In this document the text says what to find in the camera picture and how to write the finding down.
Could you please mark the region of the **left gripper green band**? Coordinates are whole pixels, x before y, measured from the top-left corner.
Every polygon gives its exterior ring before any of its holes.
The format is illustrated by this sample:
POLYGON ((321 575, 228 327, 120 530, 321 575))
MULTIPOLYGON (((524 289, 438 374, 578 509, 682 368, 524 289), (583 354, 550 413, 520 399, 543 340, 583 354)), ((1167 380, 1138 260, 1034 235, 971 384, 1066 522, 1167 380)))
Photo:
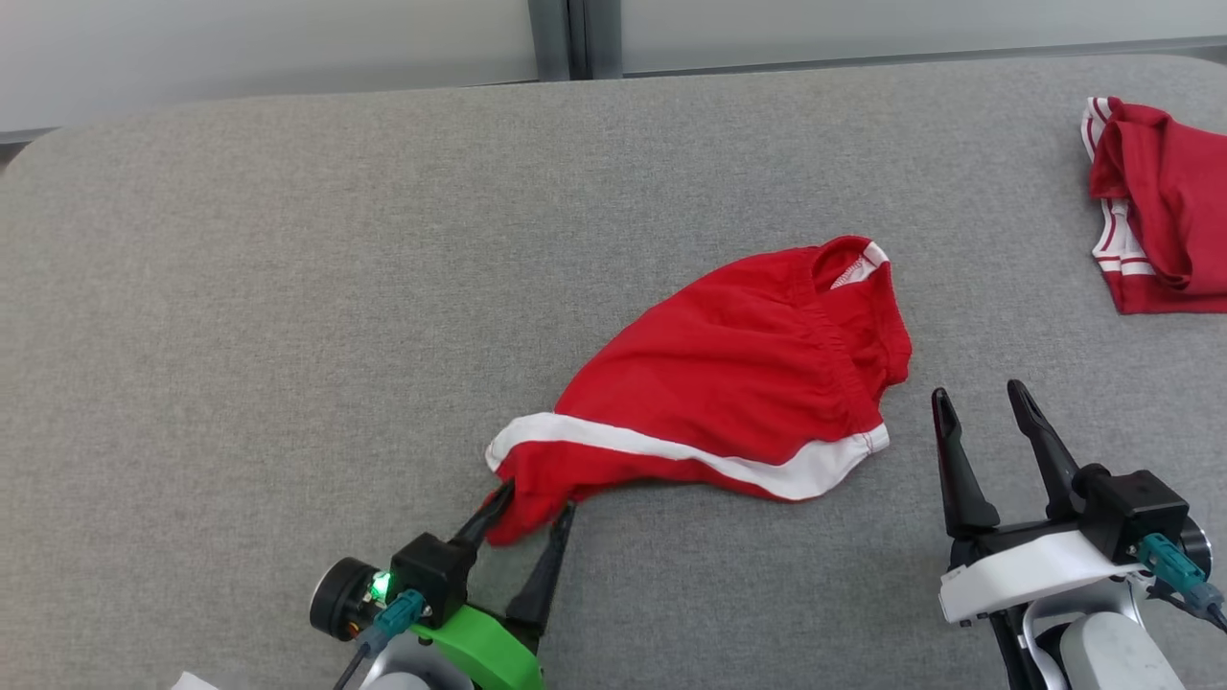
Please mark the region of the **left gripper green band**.
MULTIPOLYGON (((517 481, 499 485, 452 537, 452 545, 477 550, 514 497, 517 481)), ((544 552, 504 615, 479 607, 460 607, 438 629, 426 622, 410 629, 418 638, 438 647, 444 659, 472 681, 476 690, 546 690, 537 651, 548 626, 575 511, 577 502, 567 502, 548 527, 544 552)))

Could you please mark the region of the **red Bulls 23 jersey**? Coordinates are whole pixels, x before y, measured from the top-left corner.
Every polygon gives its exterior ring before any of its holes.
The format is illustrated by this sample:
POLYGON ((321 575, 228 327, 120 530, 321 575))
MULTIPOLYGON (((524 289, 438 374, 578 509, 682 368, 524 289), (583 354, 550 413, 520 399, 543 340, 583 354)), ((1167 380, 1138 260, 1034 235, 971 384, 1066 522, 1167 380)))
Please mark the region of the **red Bulls 23 jersey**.
POLYGON ((1227 314, 1227 134, 1092 97, 1079 135, 1103 215, 1092 257, 1117 311, 1227 314))

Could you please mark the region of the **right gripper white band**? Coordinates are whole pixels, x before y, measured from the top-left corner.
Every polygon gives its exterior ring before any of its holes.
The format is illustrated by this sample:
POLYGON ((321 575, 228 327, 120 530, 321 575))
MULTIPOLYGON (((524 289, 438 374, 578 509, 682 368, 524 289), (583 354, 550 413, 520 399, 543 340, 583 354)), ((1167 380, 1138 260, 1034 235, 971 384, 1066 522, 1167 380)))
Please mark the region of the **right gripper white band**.
MULTIPOLYGON (((1007 382, 1009 405, 1020 432, 1029 440, 1048 498, 1050 521, 1077 521, 1083 498, 1074 491, 1079 465, 1031 397, 1023 381, 1007 382)), ((964 622, 982 614, 1005 610, 1082 587, 1130 576, 1137 564, 1113 564, 1077 529, 1037 537, 993 555, 978 556, 972 537, 1000 524, 996 507, 987 501, 962 444, 962 424, 945 388, 933 392, 933 421, 937 442, 937 474, 945 530, 952 541, 950 568, 941 577, 937 602, 947 622, 964 622)))

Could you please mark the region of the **grey double partition post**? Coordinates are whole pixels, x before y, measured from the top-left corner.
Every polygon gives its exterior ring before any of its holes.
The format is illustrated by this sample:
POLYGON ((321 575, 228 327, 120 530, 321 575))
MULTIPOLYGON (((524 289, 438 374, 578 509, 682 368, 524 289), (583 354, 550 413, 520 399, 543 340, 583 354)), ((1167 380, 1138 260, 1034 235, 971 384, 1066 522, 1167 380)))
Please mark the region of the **grey double partition post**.
POLYGON ((528 0, 539 81, 622 79, 621 0, 528 0))

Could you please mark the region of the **red shorts with white stripe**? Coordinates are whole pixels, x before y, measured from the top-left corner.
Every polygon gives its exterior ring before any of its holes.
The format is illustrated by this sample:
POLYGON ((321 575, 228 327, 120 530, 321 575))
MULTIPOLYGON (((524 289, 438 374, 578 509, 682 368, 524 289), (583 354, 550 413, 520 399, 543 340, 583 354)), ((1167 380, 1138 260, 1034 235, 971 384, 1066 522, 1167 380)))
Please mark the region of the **red shorts with white stripe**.
POLYGON ((645 309, 551 410, 485 453, 514 487, 488 532, 520 541, 574 498, 645 480, 801 502, 890 446, 882 399, 913 347, 876 241, 751 255, 645 309))

